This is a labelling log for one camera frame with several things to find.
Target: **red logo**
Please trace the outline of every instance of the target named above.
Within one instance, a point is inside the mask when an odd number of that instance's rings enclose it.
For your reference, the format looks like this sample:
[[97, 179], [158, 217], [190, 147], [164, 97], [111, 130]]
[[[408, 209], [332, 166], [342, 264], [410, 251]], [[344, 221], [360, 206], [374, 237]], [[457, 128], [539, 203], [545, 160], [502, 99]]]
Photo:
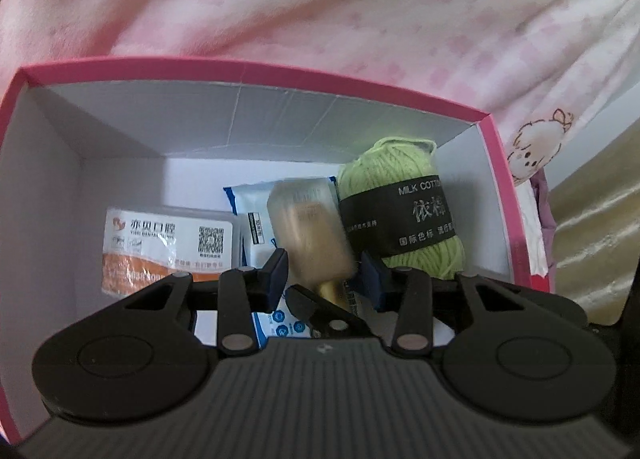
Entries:
[[121, 230], [124, 230], [125, 225], [126, 225], [126, 222], [121, 221], [119, 217], [113, 218], [113, 227], [116, 229], [116, 232], [120, 232]]

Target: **blue and white package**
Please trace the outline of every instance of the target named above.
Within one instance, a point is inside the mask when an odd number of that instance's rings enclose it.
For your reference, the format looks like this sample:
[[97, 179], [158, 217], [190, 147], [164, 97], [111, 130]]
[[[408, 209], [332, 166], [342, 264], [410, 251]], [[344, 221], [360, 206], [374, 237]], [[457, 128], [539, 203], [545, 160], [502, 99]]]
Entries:
[[[335, 184], [335, 178], [318, 179], [329, 179]], [[277, 248], [267, 211], [267, 200], [275, 183], [243, 184], [224, 189], [231, 208], [240, 221], [242, 260], [245, 265], [263, 267]], [[254, 313], [254, 324], [260, 347], [264, 347], [269, 336], [311, 337], [309, 328], [289, 311], [284, 293], [276, 311], [271, 314]]]

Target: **purple cloth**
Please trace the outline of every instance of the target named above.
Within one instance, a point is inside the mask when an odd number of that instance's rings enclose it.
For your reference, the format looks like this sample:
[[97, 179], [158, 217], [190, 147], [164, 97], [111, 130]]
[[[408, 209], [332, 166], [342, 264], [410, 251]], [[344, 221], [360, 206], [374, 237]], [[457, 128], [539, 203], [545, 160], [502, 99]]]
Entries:
[[538, 203], [538, 216], [540, 217], [540, 226], [542, 226], [542, 242], [545, 245], [546, 264], [549, 267], [549, 288], [551, 293], [555, 293], [556, 261], [553, 257], [553, 244], [557, 225], [549, 205], [549, 187], [546, 184], [545, 170], [541, 168], [531, 176], [530, 181]]

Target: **green yarn ball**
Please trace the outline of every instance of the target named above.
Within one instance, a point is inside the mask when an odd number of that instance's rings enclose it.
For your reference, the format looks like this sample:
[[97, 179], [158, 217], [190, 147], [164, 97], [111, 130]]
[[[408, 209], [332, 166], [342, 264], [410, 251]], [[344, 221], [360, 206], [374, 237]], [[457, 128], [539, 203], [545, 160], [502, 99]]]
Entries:
[[[338, 174], [338, 195], [345, 199], [372, 188], [407, 179], [437, 174], [432, 158], [436, 143], [431, 140], [383, 138], [347, 163]], [[457, 235], [440, 243], [382, 259], [388, 267], [408, 265], [431, 277], [453, 279], [465, 265], [465, 249]]]

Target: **gold fabric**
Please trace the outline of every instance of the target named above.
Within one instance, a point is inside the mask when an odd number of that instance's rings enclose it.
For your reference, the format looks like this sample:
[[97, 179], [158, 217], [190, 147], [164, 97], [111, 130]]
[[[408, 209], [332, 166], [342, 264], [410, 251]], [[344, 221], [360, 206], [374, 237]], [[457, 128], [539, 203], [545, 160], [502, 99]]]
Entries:
[[556, 292], [590, 321], [615, 323], [640, 255], [640, 121], [553, 189], [549, 203]]

